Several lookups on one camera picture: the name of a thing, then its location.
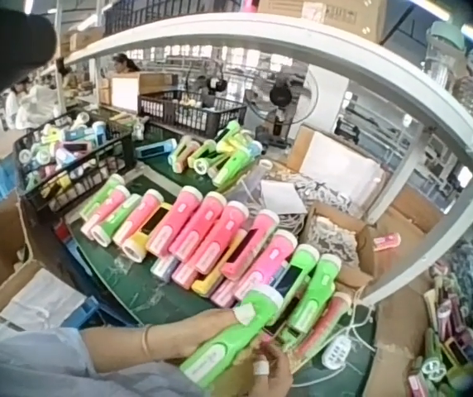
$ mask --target shelf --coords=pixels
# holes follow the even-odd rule
[[[473,168],[473,117],[415,65],[365,39],[302,19],[239,12],[177,17],[138,26],[74,52],[69,65],[147,45],[245,45],[342,74],[395,103]]]

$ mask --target pile of flashlights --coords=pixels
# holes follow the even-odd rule
[[[337,292],[341,260],[298,244],[278,229],[265,209],[249,218],[245,205],[221,194],[204,196],[192,186],[173,205],[149,189],[131,194],[118,175],[85,204],[81,232],[97,244],[115,245],[133,262],[154,257],[152,275],[210,299],[219,307],[241,304],[257,285],[274,289],[281,305],[262,318],[259,331],[305,360],[317,354],[352,305]]]
[[[449,266],[437,263],[431,272],[434,288],[424,294],[431,327],[408,380],[414,396],[452,396],[473,382],[473,319]]]
[[[191,136],[184,136],[179,143],[169,139],[140,146],[136,148],[136,158],[146,160],[168,155],[176,174],[191,169],[198,175],[208,175],[220,187],[239,175],[261,152],[262,145],[252,138],[251,132],[242,129],[237,121],[231,121],[214,139],[199,143]]]
[[[17,153],[17,159],[26,175],[26,191],[34,189],[40,182],[106,143],[106,123],[94,122],[88,127],[90,118],[86,112],[79,113],[74,121],[70,117],[60,120],[63,127],[46,124],[41,131],[33,133],[32,146]],[[79,167],[69,177],[77,179],[83,173],[84,168]],[[69,178],[66,178],[66,184],[69,184]]]

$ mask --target worker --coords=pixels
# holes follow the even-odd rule
[[[201,391],[165,361],[183,359],[253,313],[212,309],[144,328],[57,328],[22,332],[0,342],[0,397],[194,397]],[[292,385],[288,357],[276,345],[253,342],[256,373],[250,397],[285,397]]]
[[[5,120],[10,130],[16,130],[16,115],[20,108],[20,100],[27,94],[31,80],[28,77],[18,81],[11,86],[7,99],[5,100]]]
[[[112,59],[113,67],[117,73],[131,73],[141,71],[134,61],[128,58],[126,54],[121,53],[114,55]]]

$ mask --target table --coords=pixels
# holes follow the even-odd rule
[[[193,184],[203,193],[213,189],[208,178],[200,177],[193,171],[183,175],[173,174],[165,159],[155,158],[147,164],[160,176],[169,179],[178,185]],[[173,203],[175,196],[158,185],[154,179],[144,175],[136,177],[127,185],[133,193],[143,194],[147,189],[158,189],[165,201]],[[146,259],[142,264],[132,264],[129,260],[121,259],[120,251],[116,247],[102,248],[95,242],[88,240],[81,232],[81,221],[69,225],[73,239],[79,245],[82,255],[87,260],[94,274],[106,285],[117,301],[139,323],[167,323],[187,318],[205,309],[213,308],[213,304],[196,294],[181,289],[174,284],[163,285],[150,273],[154,258]],[[356,321],[362,320],[366,312],[358,310]],[[348,323],[349,318],[344,318],[343,323]],[[372,343],[375,335],[375,324],[369,323],[358,329],[359,334],[368,343]],[[349,356],[349,366],[338,376],[323,383],[307,388],[292,389],[290,396],[322,396],[324,393],[334,396],[361,395],[365,386],[366,377],[370,369],[372,356],[361,346]],[[314,357],[295,376],[295,383],[304,383],[327,375],[327,370],[320,363],[320,357]],[[223,390],[221,395],[229,397],[241,391],[241,384],[249,381],[249,374],[245,368],[236,367],[222,377],[224,386],[217,385]]]

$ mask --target bracelet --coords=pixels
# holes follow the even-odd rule
[[[143,349],[143,352],[145,353],[145,356],[146,358],[148,358],[149,360],[152,358],[151,357],[151,350],[150,348],[148,347],[148,332],[150,331],[150,329],[152,328],[152,325],[153,324],[148,324],[145,326],[145,330],[143,331],[143,333],[141,334],[141,347]]]

